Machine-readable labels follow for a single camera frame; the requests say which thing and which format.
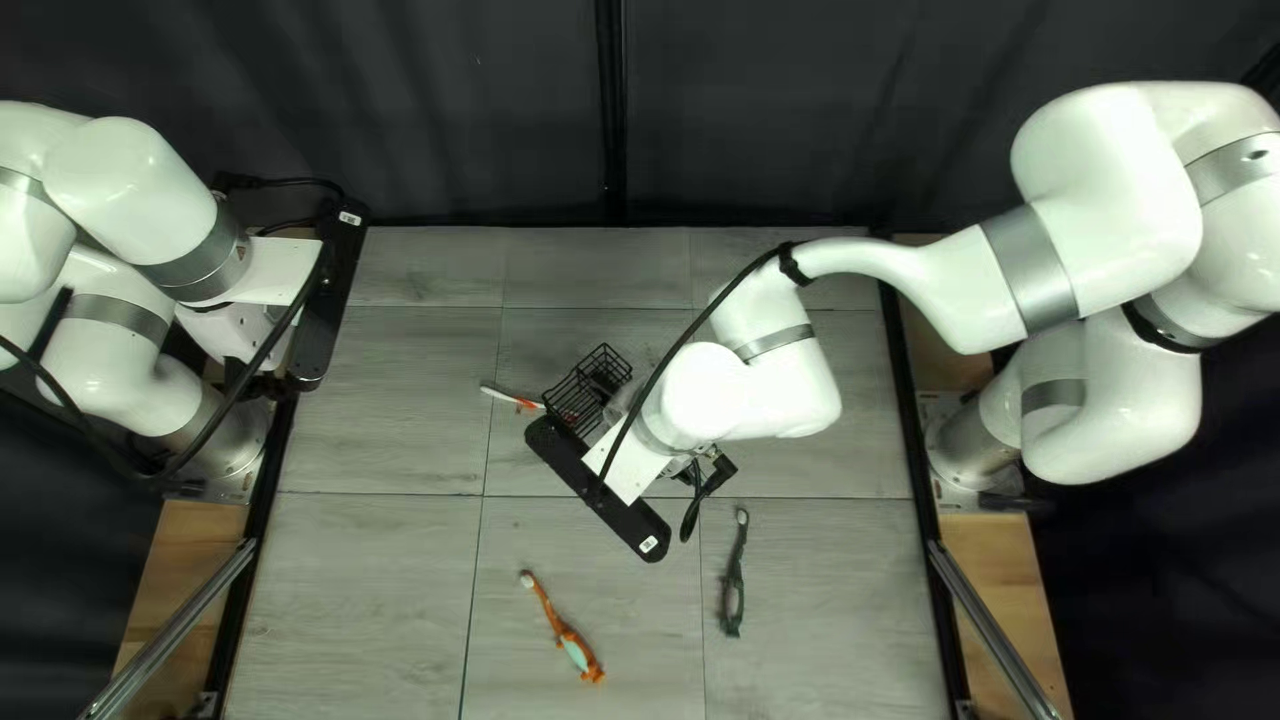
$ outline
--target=toothbrush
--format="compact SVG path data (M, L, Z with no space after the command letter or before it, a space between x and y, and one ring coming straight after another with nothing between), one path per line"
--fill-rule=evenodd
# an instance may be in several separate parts
M582 671L580 678L591 683L599 683L604 679L604 669L600 667L600 662L595 659L595 653L588 647L586 641L582 639L573 628L570 628L561 616L556 614L556 609L552 607L552 601L547 597L547 592L543 591L543 585L539 584L538 578L534 577L529 570L520 573L520 584L538 593L538 598L543 601L543 611L547 612L547 620L552 624L552 632L556 633L556 647L563 650L568 653L570 660L577 669Z
M508 395L495 387L484 383L480 384L480 392L488 395L489 397L497 397L498 400L513 402L516 404L517 410L521 407L526 410L547 410L547 406L543 405L541 402L538 402L535 400L529 400L527 397L520 397L518 395Z

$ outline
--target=silver metal band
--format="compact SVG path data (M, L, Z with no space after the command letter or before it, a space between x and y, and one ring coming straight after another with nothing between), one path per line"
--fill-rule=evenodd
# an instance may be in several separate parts
M1071 407L1084 405L1084 380L1079 378L1044 380L1023 391L1023 415L1050 405Z
M996 254L1027 334L1080 316L1071 279L1034 208L1020 205L979 227Z
M1280 132L1236 140L1187 165L1196 197L1208 205L1233 190L1280 173Z
M45 183L31 176L0 167L0 184L12 187L18 192L24 192L50 208L58 208L52 199L49 197L49 193L45 192Z
M156 347L164 345L164 338L169 334L169 323L160 315L128 300L106 295L73 295L63 318L120 325L150 340Z
M1156 299L1151 295L1143 295L1142 297L1133 301L1133 309L1144 320L1151 323L1151 327L1160 333L1161 337L1166 337L1183 347L1190 348L1204 348L1213 347L1215 345L1226 340L1225 337L1204 337L1198 336L1189 329L1179 325L1164 310L1156 305Z
M810 337L813 337L813 325L809 323L803 325L791 325L790 328L782 328L776 333L758 337L751 342L735 348L733 354L746 363L748 360L764 355L771 350L777 350L783 345L791 345L792 342L799 342L801 340L809 340Z
M1021 450L1005 445L982 421L978 398L965 402L946 419L929 446L929 464L945 479L970 487L1009 465Z
M134 265L138 272L178 302L218 297L248 270L250 242L227 205L218 204L218 218L209 234L182 258L156 265Z

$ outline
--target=black curtain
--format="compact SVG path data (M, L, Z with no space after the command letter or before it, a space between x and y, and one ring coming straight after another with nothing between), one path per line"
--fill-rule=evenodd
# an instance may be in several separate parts
M1274 0L627 3L630 223L955 228L1041 104L1235 81ZM604 223L593 0L45 0L0 97L157 127L204 176L317 173L384 222ZM274 195L250 223L310 209Z
M1185 448L1041 488L1057 503L1034 534L1078 717L1276 714L1280 318L1202 365L1204 414Z
M111 676L160 500L5 391L0 468L0 717L67 720Z

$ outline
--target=floor tile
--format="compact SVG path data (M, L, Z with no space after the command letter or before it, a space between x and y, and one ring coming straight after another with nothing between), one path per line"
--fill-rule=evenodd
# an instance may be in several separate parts
M480 498L276 498L228 717L454 719Z
M701 514L708 720L948 717L915 511L751 500L740 638L718 625L735 501Z
M692 304L705 307L710 293L727 283L758 255L785 241L867 234L867 228L690 228ZM867 275L837 274L800 288L810 310L876 310L879 295Z
M329 377L302 400L282 475L301 492L484 487L500 310L348 307Z
M910 497L897 402L879 313L809 314L836 375L844 413L820 433L726 442L739 468L730 497ZM709 340L710 332L701 336Z
M511 232L507 307L689 307L684 228Z
M684 509L653 505L664 516ZM698 568L696 536L646 565L577 500L486 497L462 717L701 719ZM556 648L522 569L595 651L600 684Z
M608 342L643 380L692 319L689 310L512 310L503 311L498 386L540 397L588 352ZM556 473L525 445L525 427L536 415L494 405L489 439L486 495L572 495ZM675 480L659 480L649 497L689 495Z
M506 228L370 228L349 305L498 307Z

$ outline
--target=orange toothbrush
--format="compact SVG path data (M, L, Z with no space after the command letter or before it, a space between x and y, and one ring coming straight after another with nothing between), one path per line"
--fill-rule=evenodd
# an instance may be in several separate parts
M547 592L543 591L543 585L538 583L538 578L534 577L529 570L520 573L520 583L526 588L538 593L538 598L543 601L543 611L547 612L547 620L552 624L552 632L556 633L556 647L563 650L568 653L570 660L577 669L582 671L580 675L584 680L590 680L593 683L599 683L604 679L604 669L600 667L600 662L595 659L595 653L588 647L586 641L582 635L577 633L573 628L570 628L561 616L556 614L556 609L552 607L552 600L547 597Z

